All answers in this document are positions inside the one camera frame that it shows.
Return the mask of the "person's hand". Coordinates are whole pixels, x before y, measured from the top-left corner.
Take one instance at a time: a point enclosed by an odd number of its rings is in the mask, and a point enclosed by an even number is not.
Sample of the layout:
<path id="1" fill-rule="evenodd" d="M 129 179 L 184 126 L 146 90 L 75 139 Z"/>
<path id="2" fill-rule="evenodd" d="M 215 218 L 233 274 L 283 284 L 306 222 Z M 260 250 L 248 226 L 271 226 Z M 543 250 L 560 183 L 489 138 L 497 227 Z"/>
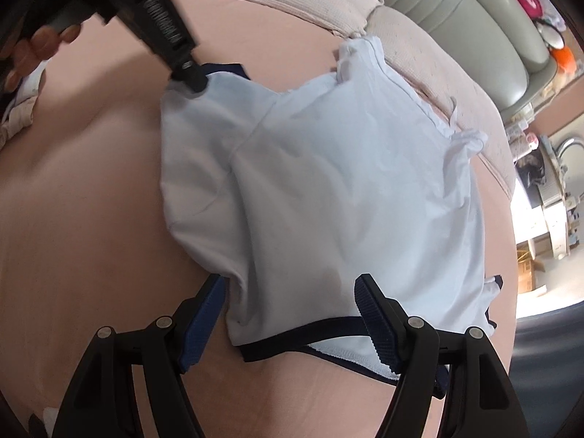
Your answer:
<path id="1" fill-rule="evenodd" d="M 1 78 L 1 92 L 13 92 L 23 78 L 52 58 L 63 43 L 75 41 L 81 29 L 81 26 L 74 25 L 58 33 L 53 27 L 44 26 L 34 33 L 31 40 L 17 42 L 13 36 L 1 48 L 1 60 L 10 60 L 12 64 L 12 68 Z"/>

